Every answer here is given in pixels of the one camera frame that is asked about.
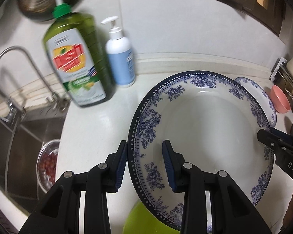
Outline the large blue floral plate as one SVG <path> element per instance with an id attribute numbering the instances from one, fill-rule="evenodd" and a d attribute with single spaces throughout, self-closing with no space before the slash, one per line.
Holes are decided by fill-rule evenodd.
<path id="1" fill-rule="evenodd" d="M 253 205 L 272 176 L 274 154 L 257 139 L 270 125 L 243 86 L 209 71 L 174 74 L 153 87 L 139 104 L 128 134 L 128 167 L 146 208 L 179 230 L 184 195 L 169 186 L 162 143 L 209 173 L 226 171 Z"/>

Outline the green plastic plate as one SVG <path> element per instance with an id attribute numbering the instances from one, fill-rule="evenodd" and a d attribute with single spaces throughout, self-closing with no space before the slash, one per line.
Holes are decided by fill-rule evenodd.
<path id="1" fill-rule="evenodd" d="M 179 234 L 180 231 L 163 224 L 149 212 L 141 201 L 138 201 L 124 223 L 123 233 Z"/>

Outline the pink bowl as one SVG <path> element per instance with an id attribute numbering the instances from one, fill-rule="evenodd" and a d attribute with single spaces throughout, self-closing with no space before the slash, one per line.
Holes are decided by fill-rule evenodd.
<path id="1" fill-rule="evenodd" d="M 272 86 L 270 90 L 270 99 L 278 113 L 287 113 L 290 111 L 289 100 L 278 86 Z"/>

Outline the small blue floral plate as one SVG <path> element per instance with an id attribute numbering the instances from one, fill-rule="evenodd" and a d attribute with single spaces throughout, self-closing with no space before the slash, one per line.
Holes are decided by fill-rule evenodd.
<path id="1" fill-rule="evenodd" d="M 276 109 L 265 90 L 249 78 L 237 77 L 235 81 L 252 94 L 263 109 L 266 118 L 269 121 L 270 127 L 275 127 L 277 123 Z"/>

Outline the steel strainer bowl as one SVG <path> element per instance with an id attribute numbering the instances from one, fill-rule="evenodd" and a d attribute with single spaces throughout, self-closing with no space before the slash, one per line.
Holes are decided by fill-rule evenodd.
<path id="1" fill-rule="evenodd" d="M 39 187 L 47 193 L 55 184 L 56 166 L 60 139 L 53 139 L 43 144 L 36 163 L 36 176 Z"/>

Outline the white dish rack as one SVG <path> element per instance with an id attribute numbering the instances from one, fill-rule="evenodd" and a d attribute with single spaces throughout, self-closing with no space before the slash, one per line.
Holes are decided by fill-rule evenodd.
<path id="1" fill-rule="evenodd" d="M 275 80 L 276 74 L 279 71 L 281 66 L 284 66 L 287 64 L 287 60 L 284 57 L 281 57 L 280 59 L 278 59 L 278 61 L 276 62 L 275 66 L 272 69 L 272 73 L 269 77 L 270 81 L 273 82 Z"/>

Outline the steel sink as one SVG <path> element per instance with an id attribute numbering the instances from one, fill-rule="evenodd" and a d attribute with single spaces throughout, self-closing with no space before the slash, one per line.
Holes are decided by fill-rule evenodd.
<path id="1" fill-rule="evenodd" d="M 43 107 L 17 114 L 10 123 L 0 120 L 0 190 L 26 214 L 45 196 L 36 176 L 39 151 L 61 138 L 66 115 Z"/>

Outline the steel faucet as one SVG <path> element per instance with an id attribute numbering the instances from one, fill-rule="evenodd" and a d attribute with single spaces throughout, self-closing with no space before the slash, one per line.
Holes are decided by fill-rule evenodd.
<path id="1" fill-rule="evenodd" d="M 0 88 L 20 107 L 31 110 L 51 107 L 65 112 L 69 97 L 57 78 L 42 47 L 24 47 L 36 65 L 21 50 L 12 50 L 0 59 Z"/>

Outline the green dish soap bottle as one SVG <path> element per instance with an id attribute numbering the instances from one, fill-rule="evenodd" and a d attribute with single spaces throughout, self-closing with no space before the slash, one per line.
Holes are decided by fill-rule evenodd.
<path id="1" fill-rule="evenodd" d="M 63 0 L 56 0 L 52 15 L 54 22 L 43 37 L 43 46 L 72 101 L 89 107 L 111 99 L 115 83 L 94 17 L 73 12 Z"/>

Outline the white blue pump bottle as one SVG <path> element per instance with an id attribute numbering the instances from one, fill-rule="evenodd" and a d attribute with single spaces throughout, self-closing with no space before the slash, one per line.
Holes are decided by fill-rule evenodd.
<path id="1" fill-rule="evenodd" d="M 135 81 L 133 51 L 130 40 L 123 35 L 122 28 L 116 25 L 117 19 L 117 16 L 111 16 L 101 22 L 102 25 L 111 23 L 105 50 L 116 84 L 130 87 Z"/>

